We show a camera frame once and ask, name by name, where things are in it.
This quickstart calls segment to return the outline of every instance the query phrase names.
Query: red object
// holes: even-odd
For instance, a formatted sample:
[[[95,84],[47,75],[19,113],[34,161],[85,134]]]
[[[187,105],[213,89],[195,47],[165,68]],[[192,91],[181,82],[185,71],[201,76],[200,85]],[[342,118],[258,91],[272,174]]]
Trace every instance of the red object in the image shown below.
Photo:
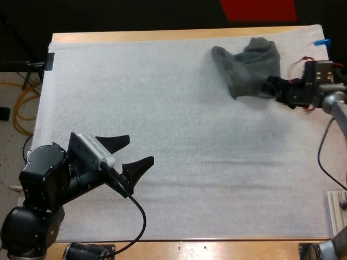
[[[293,0],[221,0],[229,21],[296,21]]]

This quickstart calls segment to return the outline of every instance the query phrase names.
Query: wooden table edge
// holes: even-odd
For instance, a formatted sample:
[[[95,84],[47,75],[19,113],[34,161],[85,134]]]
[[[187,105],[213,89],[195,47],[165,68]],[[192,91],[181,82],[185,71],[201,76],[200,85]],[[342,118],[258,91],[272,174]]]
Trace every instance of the wooden table edge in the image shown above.
[[[160,241],[138,242],[116,256],[117,260],[299,260],[299,243],[318,243],[316,240],[243,240],[243,241]],[[115,244],[116,250],[128,242]],[[55,243],[49,249],[49,260],[61,260],[68,243]]]
[[[53,43],[98,43],[98,42],[134,42],[159,40],[187,40],[198,38],[234,37],[283,33],[302,29],[306,26],[249,27],[197,30],[165,31],[109,31],[109,32],[68,32],[53,34]]]

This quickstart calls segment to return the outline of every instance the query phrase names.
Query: metal bracket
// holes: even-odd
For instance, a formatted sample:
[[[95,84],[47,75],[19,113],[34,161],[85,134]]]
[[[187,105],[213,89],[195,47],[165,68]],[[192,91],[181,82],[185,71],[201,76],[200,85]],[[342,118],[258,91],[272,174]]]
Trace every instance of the metal bracket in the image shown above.
[[[331,237],[334,237],[347,226],[347,213],[340,206],[341,202],[347,199],[347,193],[345,191],[327,191],[325,197]]]

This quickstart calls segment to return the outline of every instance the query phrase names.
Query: gray sock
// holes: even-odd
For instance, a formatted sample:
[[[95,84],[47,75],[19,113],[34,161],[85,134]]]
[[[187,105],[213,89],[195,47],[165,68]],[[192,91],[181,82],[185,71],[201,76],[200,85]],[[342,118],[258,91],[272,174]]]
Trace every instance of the gray sock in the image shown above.
[[[214,46],[212,56],[233,99],[238,96],[272,98],[260,92],[260,88],[269,76],[280,76],[280,55],[274,42],[252,38],[243,52],[236,55]]]

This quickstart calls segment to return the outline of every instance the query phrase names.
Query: black cable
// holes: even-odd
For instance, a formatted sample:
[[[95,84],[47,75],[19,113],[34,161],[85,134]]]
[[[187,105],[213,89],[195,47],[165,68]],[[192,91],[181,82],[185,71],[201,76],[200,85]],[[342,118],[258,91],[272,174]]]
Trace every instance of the black cable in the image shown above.
[[[135,244],[136,242],[138,242],[140,240],[140,238],[142,237],[143,233],[145,232],[146,229],[146,225],[147,225],[147,219],[146,219],[146,213],[143,210],[143,208],[141,207],[141,205],[130,195],[130,193],[125,189],[125,191],[128,193],[127,196],[131,199],[132,202],[134,202],[134,204],[136,205],[136,207],[140,210],[142,217],[143,217],[143,226],[141,229],[140,234],[132,241],[130,242],[128,245],[126,245],[125,247],[117,250],[116,252],[110,253],[109,255],[106,256],[102,256],[100,259],[105,259],[108,257],[112,257],[115,256],[119,253],[122,253],[123,251],[127,250],[129,247],[131,247],[133,244]]]
[[[24,77],[22,74],[20,74],[19,72],[17,72],[17,74],[22,77],[24,80],[27,80],[26,77]],[[28,81],[31,81],[32,83],[36,83],[35,81],[33,81],[32,79],[28,79]]]
[[[319,145],[319,148],[318,148],[317,161],[318,161],[318,165],[319,165],[320,169],[321,169],[330,179],[332,179],[333,181],[335,181],[335,183],[337,183],[338,185],[340,185],[341,188],[343,188],[344,190],[347,191],[347,187],[345,187],[345,186],[344,186],[342,183],[340,183],[337,179],[335,179],[333,176],[331,176],[331,175],[329,174],[329,172],[327,172],[327,171],[324,169],[324,167],[322,166],[322,164],[320,163],[320,152],[322,151],[322,146],[323,146],[324,140],[325,140],[325,138],[326,138],[326,135],[327,135],[327,133],[328,133],[328,131],[329,131],[329,128],[330,128],[330,126],[331,126],[331,124],[332,124],[333,121],[334,121],[334,118],[332,118],[332,119],[330,120],[330,122],[328,123],[328,125],[327,125],[327,127],[326,127],[326,130],[325,130],[325,133],[324,133],[324,135],[323,135],[322,141],[320,142],[320,145]]]
[[[24,150],[25,150],[25,147],[26,147],[28,141],[29,141],[31,138],[33,138],[33,135],[30,135],[30,136],[25,140],[24,145],[23,145],[23,149],[22,149],[22,156],[23,156],[23,160],[25,161],[25,163],[27,163],[27,158],[26,158],[25,155],[24,155]]]
[[[19,72],[17,72],[17,74],[18,74],[19,76],[21,76],[22,78],[24,78],[24,80],[25,80],[24,84],[25,84],[25,83],[28,83],[28,84],[31,86],[31,88],[33,89],[33,91],[35,91],[35,93],[36,93],[37,95],[41,96],[41,93],[39,93],[39,92],[35,89],[35,87],[33,87],[33,85],[29,82],[29,81],[32,81],[32,82],[35,83],[35,81],[33,81],[33,80],[31,80],[31,79],[29,79],[29,81],[28,81],[27,78],[25,78],[25,77],[24,77],[22,74],[20,74]]]

